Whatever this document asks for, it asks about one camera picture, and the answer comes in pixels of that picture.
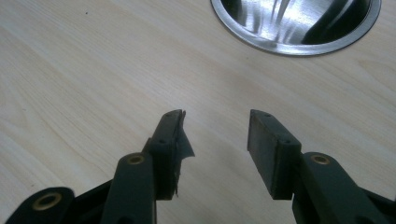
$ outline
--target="wooden table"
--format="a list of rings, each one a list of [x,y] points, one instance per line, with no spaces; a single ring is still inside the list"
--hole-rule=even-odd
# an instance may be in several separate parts
[[[247,152],[252,108],[396,195],[396,2],[332,54],[292,58],[232,36],[209,1],[0,0],[0,221],[33,193],[112,178],[161,115],[185,109],[196,157],[159,223],[294,223]]]

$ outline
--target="shiny metal rim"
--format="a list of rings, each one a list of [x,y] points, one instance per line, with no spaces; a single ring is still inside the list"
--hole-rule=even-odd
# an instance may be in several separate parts
[[[362,23],[351,33],[333,42],[318,45],[287,45],[253,35],[236,22],[226,11],[221,0],[211,0],[219,19],[238,38],[253,47],[282,55],[310,56],[325,54],[343,49],[362,38],[375,24],[381,8],[381,0],[372,0],[368,13]]]

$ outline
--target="table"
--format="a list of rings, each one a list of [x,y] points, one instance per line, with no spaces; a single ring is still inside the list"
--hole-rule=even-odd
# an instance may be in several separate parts
[[[195,158],[159,223],[295,223],[247,152],[248,115],[275,115],[363,188],[396,195],[396,2],[360,41],[317,57],[241,42],[209,1],[0,1],[0,222],[33,193],[79,195],[184,109]]]

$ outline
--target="wood grain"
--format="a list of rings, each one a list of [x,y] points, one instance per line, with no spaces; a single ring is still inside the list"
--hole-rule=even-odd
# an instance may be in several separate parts
[[[0,222],[41,189],[112,178],[178,108],[196,157],[159,223],[295,223],[248,155],[252,108],[394,199],[393,8],[349,48],[291,58],[230,35],[209,1],[0,0]]]

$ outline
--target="silver bowl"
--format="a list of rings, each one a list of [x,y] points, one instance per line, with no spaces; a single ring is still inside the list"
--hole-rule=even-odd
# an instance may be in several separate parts
[[[364,36],[381,0],[212,0],[212,5],[225,26],[254,47],[318,55]]]

